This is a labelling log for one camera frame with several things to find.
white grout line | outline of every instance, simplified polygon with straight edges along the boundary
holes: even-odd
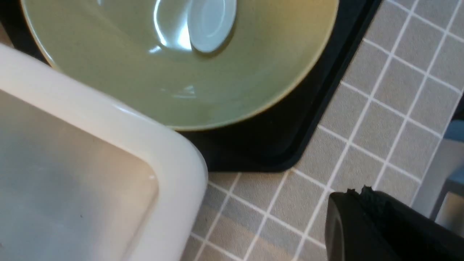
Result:
[[[242,176],[242,173],[241,173],[241,172],[239,172],[238,175],[235,177],[235,179],[234,179],[234,181],[233,181],[233,183],[232,183],[232,186],[231,186],[231,187],[229,188],[229,190],[227,191],[226,197],[224,198],[224,201],[222,202],[221,207],[219,208],[218,213],[217,213],[216,216],[214,217],[214,220],[213,220],[213,222],[211,223],[211,227],[209,228],[208,233],[207,233],[206,236],[205,236],[205,240],[204,240],[203,243],[201,244],[201,246],[200,246],[200,248],[199,248],[199,250],[198,250],[198,253],[197,253],[197,255],[195,256],[195,259],[194,259],[193,261],[198,261],[198,259],[200,258],[201,253],[202,253],[203,250],[205,249],[205,245],[208,243],[209,237],[210,237],[211,234],[213,233],[214,227],[215,227],[216,224],[218,223],[218,220],[219,220],[219,218],[221,217],[221,213],[222,213],[222,211],[224,210],[224,208],[226,207],[227,202],[229,201],[229,198],[230,198],[230,196],[231,196],[231,194],[232,194],[232,191],[233,191],[233,189],[235,188],[235,186],[237,185],[240,176]]]
[[[219,187],[218,185],[216,185],[216,184],[214,184],[214,183],[208,182],[208,184],[210,184],[212,187],[215,187],[215,188],[217,188],[218,190],[220,190],[220,191],[222,191],[222,192],[224,192],[224,193],[227,193],[227,192],[228,192],[227,190],[225,190],[225,189]],[[233,198],[233,199],[235,199],[235,200],[237,200],[238,202],[244,204],[245,206],[251,208],[252,210],[254,210],[254,211],[256,211],[256,212],[262,214],[262,215],[266,214],[266,211],[260,209],[258,206],[255,206],[255,205],[251,204],[250,202],[248,202],[248,201],[246,201],[245,199],[243,199],[243,198],[241,198],[241,197],[235,195],[234,193],[231,193],[231,194],[230,194],[230,197]]]
[[[351,90],[353,90],[353,91],[358,92],[358,93],[361,94],[362,96],[365,96],[365,97],[367,96],[367,94],[365,94],[363,91],[357,90],[356,87],[354,87],[354,86],[352,86],[352,85],[348,85],[348,84],[346,84],[346,83],[344,83],[344,82],[342,82],[342,83],[343,83],[343,85],[346,86],[347,88],[349,88],[349,89],[351,89]],[[394,114],[396,114],[396,115],[398,115],[398,116],[400,116],[400,117],[406,118],[406,115],[405,115],[404,113],[400,112],[400,111],[397,110],[397,109],[394,109],[394,108],[388,106],[387,104],[385,104],[385,103],[383,103],[383,102],[377,100],[376,98],[372,98],[372,101],[375,102],[375,103],[377,103],[378,105],[384,107],[385,109],[387,109],[387,110],[393,112]],[[420,122],[418,122],[418,121],[416,121],[416,120],[413,120],[413,119],[411,119],[411,118],[409,118],[408,121],[410,121],[412,124],[414,124],[414,125],[416,125],[416,126],[422,128],[422,129],[424,129],[424,130],[430,132],[431,134],[433,134],[433,135],[435,135],[435,136],[437,136],[437,137],[439,137],[439,138],[442,138],[442,135],[441,135],[441,134],[439,134],[438,132],[432,130],[431,128],[429,128],[429,127],[423,125],[422,123],[420,123]]]
[[[404,7],[404,6],[402,6],[400,3],[397,3],[397,2],[395,2],[395,1],[393,1],[393,0],[387,0],[387,2],[389,2],[389,3],[393,4],[393,5],[395,5],[396,7],[399,7],[399,8],[402,9],[403,11],[409,12],[409,9],[406,8],[406,7]],[[442,32],[442,33],[446,32],[446,34],[447,34],[448,36],[450,36],[450,37],[452,37],[452,38],[454,38],[454,39],[456,39],[456,40],[458,40],[458,41],[464,43],[464,39],[463,39],[463,38],[461,38],[460,36],[457,36],[457,35],[451,33],[449,30],[446,31],[446,30],[445,30],[444,28],[442,28],[441,26],[438,26],[438,25],[434,24],[433,22],[429,21],[428,19],[426,19],[426,18],[424,18],[424,17],[422,17],[422,16],[420,16],[420,15],[418,15],[418,14],[416,14],[416,13],[413,13],[412,15],[413,15],[415,18],[421,20],[422,22],[424,22],[424,23],[430,25],[431,27],[433,27],[433,28],[439,30],[440,32]]]
[[[413,180],[416,181],[416,182],[420,182],[420,179],[419,179],[418,177],[414,176],[413,174],[407,172],[406,170],[404,170],[404,169],[402,169],[402,168],[400,168],[400,167],[398,167],[398,166],[393,165],[393,164],[390,163],[390,162],[387,162],[385,159],[383,159],[383,158],[381,158],[380,156],[378,156],[378,155],[376,155],[376,154],[374,154],[374,153],[368,151],[367,149],[364,149],[363,147],[361,147],[361,146],[359,146],[359,145],[357,145],[357,144],[355,144],[355,143],[353,143],[351,146],[353,146],[354,148],[356,148],[356,149],[362,151],[364,154],[370,156],[371,158],[374,158],[374,159],[376,159],[377,161],[380,161],[380,163],[386,164],[387,167],[390,167],[390,168],[392,168],[392,169],[398,171],[399,173],[401,173],[401,174],[403,174],[403,175],[405,175],[405,176],[408,176],[409,178],[413,179]]]
[[[415,70],[415,71],[417,71],[417,72],[420,72],[422,75],[425,75],[425,71],[424,71],[423,69],[421,69],[421,68],[419,68],[419,67],[413,65],[412,63],[410,63],[410,62],[404,60],[403,58],[398,57],[398,56],[396,56],[396,55],[393,55],[393,58],[395,58],[395,60],[401,62],[402,64],[408,66],[409,68],[411,68],[411,69],[413,69],[413,70]]]
[[[356,88],[356,87],[354,87],[354,86],[348,84],[347,82],[341,81],[341,84],[342,84],[343,86],[347,87],[348,89],[350,89],[350,90],[352,90],[352,91],[355,91],[355,92],[359,93],[359,94],[362,95],[364,98],[368,98],[368,99],[369,99],[369,95],[368,95],[368,94],[366,94],[365,92],[359,90],[358,88]]]
[[[422,128],[422,129],[428,131],[429,133],[433,134],[435,137],[440,138],[440,139],[443,138],[443,136],[440,133],[438,133],[436,130],[432,130],[431,128],[423,125],[420,122],[417,122],[416,120],[411,119],[410,117],[407,118],[407,120],[408,120],[408,122],[416,125],[417,127]]]
[[[412,13],[414,12],[414,9],[415,9],[415,7],[417,6],[417,3],[418,3],[418,0],[416,0],[416,1],[414,2],[413,7],[411,8],[411,12],[412,12]],[[411,104],[411,106],[409,107],[409,110],[408,110],[408,112],[407,112],[407,114],[406,114],[406,118],[405,118],[405,120],[403,121],[403,123],[401,124],[400,130],[398,131],[398,133],[397,133],[397,135],[396,135],[396,137],[395,137],[395,140],[393,141],[393,145],[392,145],[392,147],[390,148],[390,151],[388,152],[388,155],[387,155],[387,158],[386,158],[386,162],[390,162],[390,159],[391,159],[391,157],[392,157],[392,155],[393,155],[393,152],[394,152],[394,150],[395,150],[395,148],[396,148],[396,145],[398,144],[398,142],[399,142],[399,140],[400,140],[401,134],[402,134],[402,132],[403,132],[405,126],[406,126],[406,123],[408,122],[408,119],[410,118],[411,113],[412,113],[412,111],[413,111],[413,109],[414,109],[414,107],[415,107],[415,105],[416,105],[416,103],[417,103],[417,101],[418,101],[418,99],[419,99],[419,96],[420,96],[420,94],[421,94],[421,92],[422,92],[422,90],[423,90],[423,88],[424,88],[425,82],[427,81],[427,78],[428,78],[428,76],[429,76],[429,74],[430,74],[430,70],[432,69],[433,64],[435,63],[435,60],[437,59],[438,54],[440,53],[441,47],[443,46],[443,44],[444,44],[444,42],[445,42],[445,39],[446,39],[446,36],[447,36],[447,33],[446,33],[446,32],[449,32],[450,27],[451,27],[451,25],[452,25],[452,23],[453,23],[453,21],[454,21],[456,15],[457,15],[457,13],[458,13],[458,9],[459,9],[461,3],[462,3],[462,0],[459,0],[459,1],[458,1],[458,4],[457,4],[457,6],[456,6],[456,8],[455,8],[455,10],[454,10],[454,12],[453,12],[453,15],[451,16],[450,21],[448,22],[448,25],[446,26],[446,31],[445,31],[445,33],[443,34],[443,36],[442,36],[442,38],[441,38],[441,40],[440,40],[440,42],[439,42],[439,44],[438,44],[438,46],[437,46],[437,49],[435,50],[435,53],[433,54],[432,60],[430,61],[430,64],[429,64],[429,66],[428,66],[428,68],[427,68],[427,71],[425,72],[425,76],[424,76],[424,78],[422,79],[422,82],[421,82],[421,84],[420,84],[420,86],[419,86],[419,89],[418,89],[418,91],[417,91],[417,93],[416,93],[416,96],[414,97],[414,100],[412,101],[412,104]],[[383,176],[383,174],[384,174],[384,172],[385,172],[386,167],[387,167],[387,164],[383,164],[382,169],[380,170],[380,174],[377,176],[377,179],[375,180],[375,183],[374,183],[374,185],[372,186],[372,188],[373,188],[374,190],[375,190],[375,189],[377,188],[377,186],[379,185],[379,182],[380,182],[380,180],[382,179],[382,176]]]
[[[320,129],[320,130],[322,130],[322,131],[336,137],[337,139],[343,141],[344,143],[348,142],[348,140],[345,137],[341,136],[340,134],[338,134],[338,133],[336,133],[336,132],[334,132],[332,130],[327,129],[326,127],[324,127],[324,126],[322,126],[320,124],[317,127],[318,127],[318,129]]]
[[[229,251],[223,249],[222,247],[216,246],[215,244],[206,241],[204,238],[202,238],[201,236],[195,234],[194,232],[191,232],[190,236],[197,239],[197,240],[199,240],[200,242],[202,242],[202,244],[206,244],[206,245],[212,247],[213,249],[217,250],[218,252],[224,254],[225,256],[229,257],[230,259],[232,259],[234,261],[242,261],[238,256],[230,253]]]
[[[303,232],[301,232],[300,230],[298,230],[297,228],[283,222],[282,220],[278,219],[277,217],[273,216],[273,215],[269,215],[269,219],[275,221],[276,223],[279,223],[280,225],[282,225],[283,227],[285,227],[286,229],[292,231],[293,233],[299,235],[299,236],[302,236],[304,237],[304,234]],[[318,241],[317,239],[311,237],[311,236],[307,236],[306,239],[308,239],[309,241],[315,243],[316,245],[322,247],[323,249],[325,249],[325,244]]]
[[[303,172],[301,172],[300,170],[296,169],[296,168],[291,168],[291,171],[295,174],[297,174],[298,176],[304,178],[304,179],[307,179],[309,181],[311,181],[312,183],[316,184],[317,186],[321,187],[321,188],[325,188],[326,186],[324,184],[322,184],[320,181],[310,177],[309,175],[306,175],[304,174]]]
[[[387,54],[387,55],[390,54],[390,51],[389,51],[389,50],[387,50],[387,49],[381,47],[379,44],[376,44],[376,43],[374,43],[373,41],[371,41],[371,40],[369,40],[369,39],[367,39],[367,38],[363,38],[362,41],[365,42],[365,43],[368,44],[368,45],[371,45],[371,46],[373,46],[373,47],[375,47],[375,48],[381,50],[382,52],[384,52],[384,53]]]
[[[309,241],[313,242],[315,245],[319,246],[320,248],[323,248],[323,249],[326,249],[325,248],[325,244],[319,242],[318,240],[308,236],[306,239],[308,239]]]
[[[412,10],[414,10],[417,6],[417,3],[418,3],[418,0],[416,0],[412,6]],[[340,155],[335,167],[334,167],[334,170],[332,171],[331,175],[330,175],[330,179],[329,181],[327,182],[327,188],[330,188],[332,186],[332,183],[333,181],[335,180],[335,176],[339,170],[339,168],[341,167],[342,165],[342,162],[346,156],[346,154],[348,153],[348,149],[350,147],[350,145],[353,143],[353,139],[361,125],[361,122],[363,121],[365,115],[366,115],[366,112],[367,112],[367,109],[369,107],[369,105],[371,104],[372,102],[372,99],[375,95],[375,93],[377,92],[377,89],[379,88],[379,85],[380,85],[380,82],[382,81],[384,75],[385,75],[385,72],[387,71],[387,68],[388,66],[390,65],[390,62],[392,61],[392,58],[393,58],[393,54],[395,53],[396,51],[396,48],[398,48],[398,45],[400,43],[400,40],[401,40],[401,37],[403,36],[405,30],[406,30],[406,27],[407,27],[407,24],[409,23],[409,20],[411,20],[411,16],[412,16],[412,10],[408,13],[408,17],[406,18],[406,21],[405,23],[403,24],[399,34],[398,34],[398,37],[397,39],[395,40],[395,43],[393,45],[393,48],[392,48],[392,51],[390,53],[390,55],[388,55],[388,58],[387,58],[387,61],[385,62],[383,68],[382,68],[382,71],[380,72],[380,75],[379,77],[377,78],[376,82],[375,82],[375,85],[373,87],[373,90],[371,91],[371,94],[369,95],[369,98],[367,99],[367,102],[366,104],[364,105],[364,108],[362,109],[361,111],[361,114],[356,122],[356,124],[354,125],[354,128],[353,128],[353,131],[351,132],[351,135],[348,139],[348,142],[347,144],[345,145],[345,148],[343,149],[343,152],[342,154]],[[323,201],[327,195],[327,193],[329,192],[328,189],[325,189],[321,195],[321,197],[319,198],[319,202],[317,203],[315,209],[314,209],[314,212],[313,212],[313,215],[311,216],[309,222],[308,222],[308,225],[306,226],[306,229],[304,231],[304,235],[305,237],[308,236],[309,234],[309,230],[311,229],[315,219],[316,219],[316,216],[323,204]],[[295,253],[295,256],[293,257],[293,260],[296,261],[298,256],[300,255],[301,253],[301,250],[303,249],[303,244],[304,244],[304,238],[303,237],[298,245],[298,248],[296,250],[296,253]]]
[[[268,206],[268,208],[266,210],[266,213],[264,214],[263,219],[262,219],[262,221],[261,221],[261,223],[260,223],[260,225],[258,227],[258,231],[256,232],[255,236],[253,237],[253,240],[252,240],[251,244],[249,245],[249,247],[248,247],[248,249],[247,249],[247,251],[245,253],[245,257],[243,258],[244,261],[247,261],[248,258],[250,257],[251,251],[253,250],[256,242],[258,241],[259,235],[261,234],[261,231],[264,228],[264,224],[266,223],[266,220],[268,219],[268,217],[269,217],[269,215],[271,213],[272,207],[274,206],[274,203],[276,202],[277,197],[279,196],[280,190],[284,186],[284,183],[287,180],[288,175],[289,175],[289,170],[285,172],[284,176],[280,180],[279,186],[277,187],[277,190],[274,193],[274,196],[272,197],[271,202],[269,203],[269,206]]]
[[[383,49],[380,45],[378,45],[378,44],[376,44],[376,43],[374,43],[374,42],[372,42],[372,41],[370,41],[370,40],[368,40],[368,39],[366,39],[366,38],[364,38],[363,41],[364,41],[365,43],[369,44],[369,45],[372,45],[373,47],[376,47],[377,49],[380,49],[381,51],[383,51],[383,52],[386,53],[386,54],[390,54],[389,51]],[[404,64],[404,65],[410,67],[411,69],[413,69],[413,70],[415,70],[415,71],[418,71],[418,72],[422,73],[423,75],[426,75],[426,74],[427,74],[426,71],[420,69],[419,67],[417,67],[417,66],[411,64],[410,62],[408,62],[408,61],[406,61],[406,60],[403,60],[402,58],[400,58],[400,57],[398,57],[398,56],[396,56],[396,55],[393,55],[393,58],[395,58],[395,60],[398,60],[398,61],[401,62],[402,64]],[[439,78],[436,77],[436,76],[433,76],[433,75],[429,74],[428,77],[431,78],[431,79],[433,79],[433,80],[435,80],[436,82],[438,82],[438,83],[440,83],[440,84],[442,84],[442,85],[444,85],[444,86],[446,86],[446,87],[452,89],[453,91],[455,91],[455,92],[457,92],[457,93],[459,93],[459,94],[462,93],[462,91],[459,90],[457,87],[454,87],[453,85],[451,85],[451,84],[445,82],[444,80],[439,79]]]
[[[451,32],[448,32],[448,35],[449,35],[451,38],[453,38],[453,39],[455,39],[455,40],[457,40],[457,41],[459,41],[459,42],[461,42],[461,43],[464,43],[464,39],[462,39],[461,37],[459,37],[459,36],[457,36],[457,35],[455,35],[455,34],[453,34],[453,33],[451,33]]]
[[[283,222],[282,220],[280,220],[279,218],[277,218],[276,216],[274,215],[269,215],[268,217],[269,219],[275,221],[276,223],[279,223],[280,225],[282,225],[283,227],[285,227],[286,229],[290,230],[291,232],[299,235],[299,236],[303,236],[303,232],[301,232],[300,230],[298,230],[297,228],[295,228],[294,226],[290,225],[290,224],[287,224],[285,222]]]
[[[456,104],[454,104],[454,107],[453,107],[453,110],[452,110],[452,111],[456,111],[456,108],[458,107],[460,100],[461,100],[461,97],[458,99],[458,101],[456,102]],[[446,132],[446,130],[448,129],[448,126],[450,125],[451,119],[452,119],[452,118],[453,118],[453,113],[448,117],[448,124],[446,125],[446,128],[445,128],[445,130],[443,131],[443,136],[445,135],[445,132]],[[416,192],[414,193],[414,196],[412,197],[410,206],[412,206],[412,204],[413,204],[414,201],[416,200],[417,193],[419,192],[420,186],[422,185],[422,182],[424,181],[424,178],[425,178],[425,176],[427,175],[427,171],[429,170],[430,165],[432,164],[433,159],[435,158],[435,154],[437,153],[438,148],[440,147],[440,144],[441,144],[441,140],[438,142],[437,146],[436,146],[435,149],[433,150],[433,153],[432,153],[432,155],[431,155],[431,157],[430,157],[430,159],[429,159],[429,162],[427,163],[427,167],[425,168],[424,175],[423,175],[422,178],[420,179],[420,184],[419,184],[419,186],[417,187]]]
[[[435,76],[433,76],[433,75],[429,75],[429,78],[432,79],[432,80],[434,80],[434,81],[436,81],[436,82],[438,82],[438,83],[440,83],[440,84],[442,84],[442,85],[444,85],[444,86],[446,86],[446,87],[448,87],[448,88],[450,88],[450,89],[452,89],[453,91],[457,92],[458,94],[462,94],[462,93],[463,93],[463,92],[462,92],[461,90],[459,90],[458,88],[452,86],[451,84],[449,84],[449,83],[447,83],[447,82],[445,82],[445,81],[443,81],[443,80],[438,79],[437,77],[435,77]]]

white spoon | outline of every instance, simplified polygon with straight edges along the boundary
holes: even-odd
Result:
[[[237,0],[192,0],[187,26],[192,45],[201,52],[218,49],[229,35]]]

blue object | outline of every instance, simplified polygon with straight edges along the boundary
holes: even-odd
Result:
[[[454,120],[446,129],[445,139],[464,142],[464,121]]]

gray tile floor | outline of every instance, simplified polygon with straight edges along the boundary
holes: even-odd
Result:
[[[463,0],[384,0],[301,161],[211,173],[182,261],[323,261],[328,194],[410,204],[464,89]]]

square tile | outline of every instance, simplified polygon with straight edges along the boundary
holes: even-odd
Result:
[[[422,178],[439,141],[440,139],[430,132],[412,123],[406,123],[390,162]]]
[[[325,220],[327,218],[327,208],[329,207],[329,195],[324,199],[324,203],[317,213],[317,217],[314,220],[313,226],[309,231],[309,236],[316,239],[317,241],[325,244]]]
[[[369,27],[366,38],[390,51],[407,15],[403,9],[384,1]]]
[[[414,12],[445,29],[457,4],[458,0],[420,0]]]
[[[327,261],[327,251],[313,242],[306,240],[298,261]]]
[[[462,90],[464,88],[463,61],[464,43],[448,36],[430,74]]]
[[[271,214],[304,231],[322,194],[322,188],[290,173],[272,208]]]
[[[411,17],[395,54],[413,65],[427,70],[442,36],[443,33],[439,30]]]
[[[374,184],[381,167],[381,162],[351,147],[337,172],[332,188],[342,192],[347,189],[360,192],[364,185]]]
[[[375,93],[375,98],[407,114],[423,79],[422,73],[393,58]]]
[[[254,209],[230,198],[209,241],[243,258],[262,219]]]
[[[306,175],[326,184],[338,158],[345,148],[345,142],[316,129],[296,168]]]
[[[361,43],[343,81],[370,94],[387,60],[387,55],[374,46]]]
[[[205,197],[198,211],[197,220],[193,225],[192,231],[202,237],[205,237],[221,208],[226,194],[216,188],[208,185]]]
[[[354,143],[385,159],[403,120],[403,117],[377,103],[371,103],[354,137]]]
[[[340,85],[320,124],[348,139],[366,102],[361,94]]]
[[[301,236],[268,219],[248,261],[290,261],[300,239]]]
[[[201,247],[200,240],[193,238],[193,237],[189,237],[187,241],[187,245],[185,246],[185,249],[184,249],[184,253],[182,254],[182,257],[180,258],[180,261],[193,261],[200,247]]]
[[[402,6],[406,7],[407,9],[411,9],[411,7],[414,4],[415,0],[394,0],[394,1],[399,3]]]
[[[200,255],[199,261],[234,261],[232,258],[215,250],[210,246],[206,246]]]
[[[229,190],[237,175],[237,172],[210,172],[208,179],[212,183]]]
[[[450,32],[464,38],[464,5],[461,4],[451,25]]]
[[[440,83],[427,79],[412,110],[411,119],[443,133],[449,123],[460,95]]]
[[[409,206],[418,187],[417,181],[387,167],[376,190],[383,191]]]
[[[233,194],[267,210],[283,176],[283,173],[243,173]]]

